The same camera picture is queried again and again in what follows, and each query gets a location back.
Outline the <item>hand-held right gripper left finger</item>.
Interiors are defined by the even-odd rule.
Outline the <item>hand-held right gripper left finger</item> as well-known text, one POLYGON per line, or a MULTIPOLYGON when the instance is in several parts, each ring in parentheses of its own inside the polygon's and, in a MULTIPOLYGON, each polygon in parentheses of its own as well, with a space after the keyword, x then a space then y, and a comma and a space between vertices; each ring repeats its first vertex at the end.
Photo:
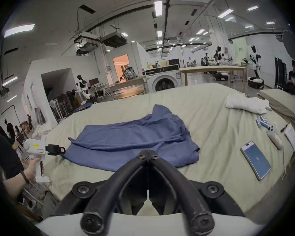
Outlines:
POLYGON ((148 150, 141 151, 107 180, 75 183, 51 216, 82 213, 79 226, 84 233, 90 236, 108 235, 114 212, 136 215, 147 199, 147 194, 140 194, 140 190, 135 191, 131 185, 145 174, 148 153, 148 150))

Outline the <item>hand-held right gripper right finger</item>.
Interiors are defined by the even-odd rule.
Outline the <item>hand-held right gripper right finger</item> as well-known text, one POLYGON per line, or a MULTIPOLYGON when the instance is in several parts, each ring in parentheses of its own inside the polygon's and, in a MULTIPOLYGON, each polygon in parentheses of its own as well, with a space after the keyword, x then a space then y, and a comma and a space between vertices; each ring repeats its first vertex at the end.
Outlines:
POLYGON ((188 232, 194 236, 213 231, 216 226, 213 213, 245 217, 222 184, 188 180, 153 150, 149 150, 149 193, 159 215, 182 213, 188 232))

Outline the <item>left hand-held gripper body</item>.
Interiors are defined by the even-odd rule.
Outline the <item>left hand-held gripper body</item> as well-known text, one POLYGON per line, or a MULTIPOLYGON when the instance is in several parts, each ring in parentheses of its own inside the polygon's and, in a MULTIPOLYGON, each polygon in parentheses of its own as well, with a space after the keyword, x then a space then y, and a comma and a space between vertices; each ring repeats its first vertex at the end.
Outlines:
POLYGON ((47 136, 43 135, 40 140, 32 138, 26 139, 24 142, 24 149, 30 159, 39 158, 39 161, 35 164, 36 183, 49 183, 49 177, 43 174, 43 160, 46 155, 58 155, 58 145, 48 144, 47 136))

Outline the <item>person's left hand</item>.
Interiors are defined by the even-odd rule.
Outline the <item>person's left hand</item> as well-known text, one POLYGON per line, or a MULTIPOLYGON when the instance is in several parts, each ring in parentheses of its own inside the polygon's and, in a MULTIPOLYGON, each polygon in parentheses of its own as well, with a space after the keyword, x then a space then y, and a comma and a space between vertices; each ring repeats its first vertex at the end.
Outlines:
POLYGON ((41 157, 36 157, 28 160, 27 168, 23 171, 24 176, 28 181, 33 181, 36 177, 36 165, 40 163, 41 157))

